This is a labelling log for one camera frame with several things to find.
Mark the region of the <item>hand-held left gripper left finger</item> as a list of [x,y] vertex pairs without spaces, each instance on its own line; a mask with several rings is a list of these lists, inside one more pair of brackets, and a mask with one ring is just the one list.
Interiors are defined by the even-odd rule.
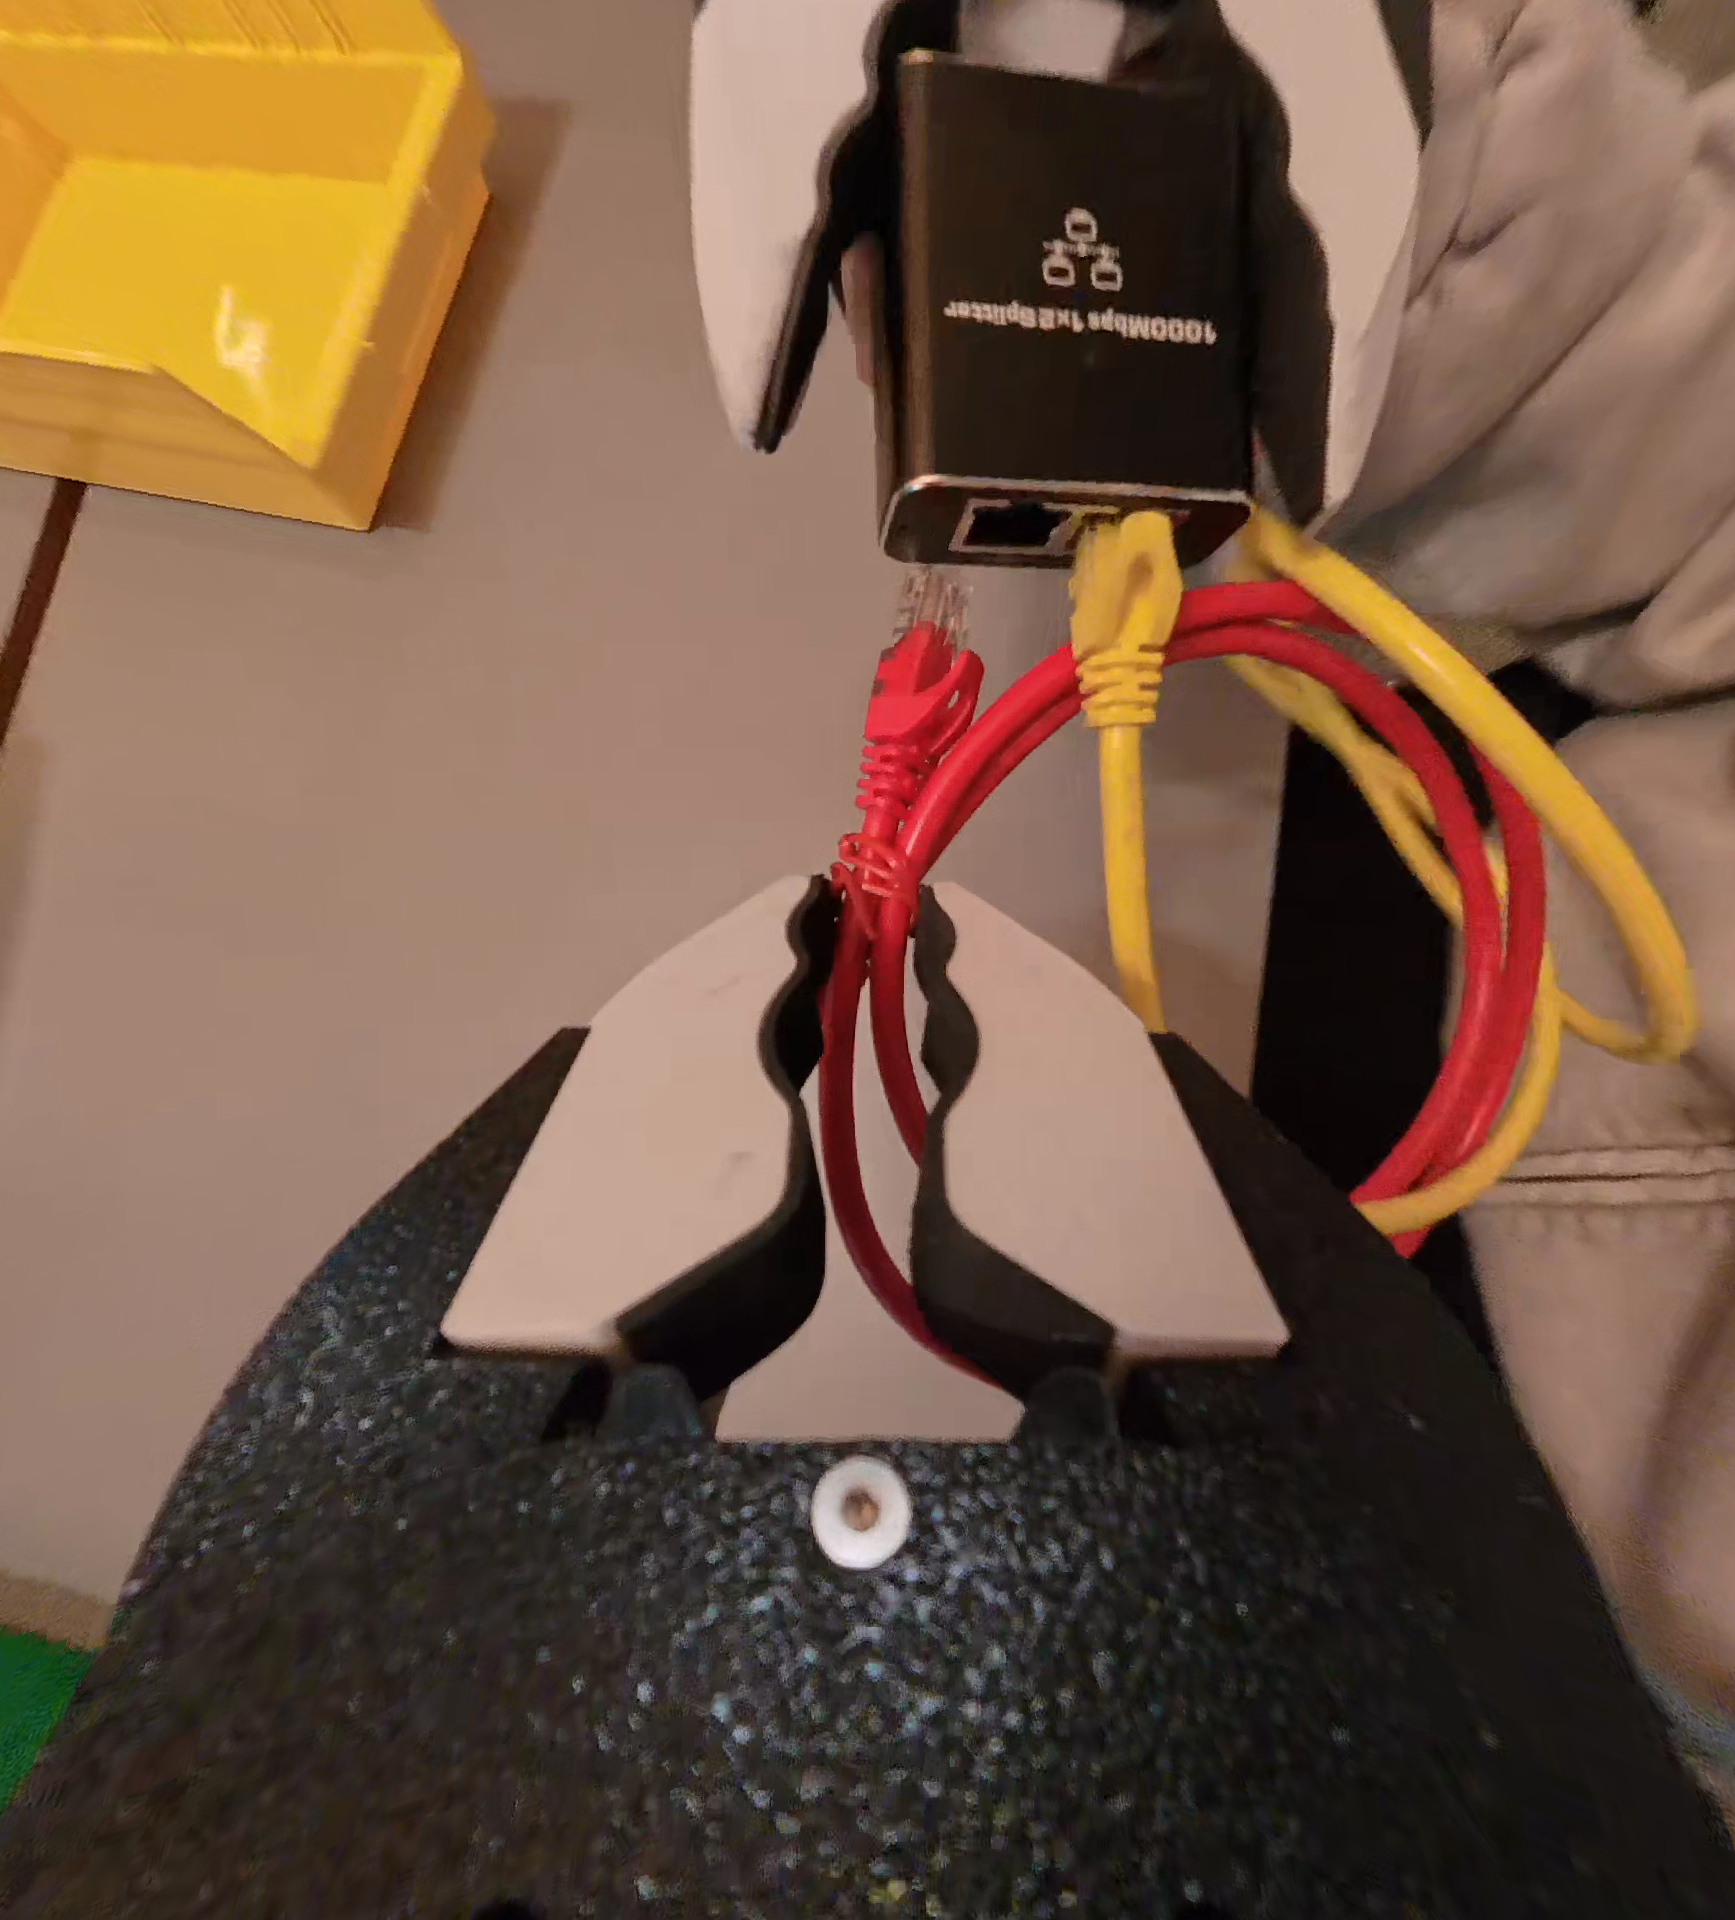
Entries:
[[804,1104],[828,977],[830,884],[788,877],[616,991],[572,1038],[448,1348],[660,1367],[700,1402],[782,1351],[828,1265]]

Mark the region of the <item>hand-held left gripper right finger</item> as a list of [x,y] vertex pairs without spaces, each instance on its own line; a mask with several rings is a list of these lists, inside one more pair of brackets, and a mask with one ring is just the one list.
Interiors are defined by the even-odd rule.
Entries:
[[1286,1319],[1144,1022],[956,883],[924,890],[912,956],[928,1333],[1018,1400],[1072,1368],[1276,1359]]

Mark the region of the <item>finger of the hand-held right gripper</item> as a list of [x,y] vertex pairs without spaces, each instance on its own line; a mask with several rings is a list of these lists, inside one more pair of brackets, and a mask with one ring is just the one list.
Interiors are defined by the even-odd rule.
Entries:
[[1426,5],[1230,3],[1258,459],[1312,527],[1360,478],[1400,345],[1426,149]]
[[794,428],[832,304],[870,382],[900,366],[898,76],[944,52],[944,5],[694,7],[694,278],[724,415],[754,452]]

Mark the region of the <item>black ethernet splitter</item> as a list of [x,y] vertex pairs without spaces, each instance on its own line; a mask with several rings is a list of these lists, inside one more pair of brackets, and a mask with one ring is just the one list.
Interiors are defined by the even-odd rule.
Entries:
[[882,550],[1064,568],[1142,512],[1216,550],[1254,459],[1238,109],[912,52],[892,160]]

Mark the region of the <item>yellow plastic bin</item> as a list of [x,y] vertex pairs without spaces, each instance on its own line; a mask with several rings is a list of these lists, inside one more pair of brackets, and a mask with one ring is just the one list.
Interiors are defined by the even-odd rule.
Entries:
[[422,3],[0,3],[0,469],[368,530],[490,190]]

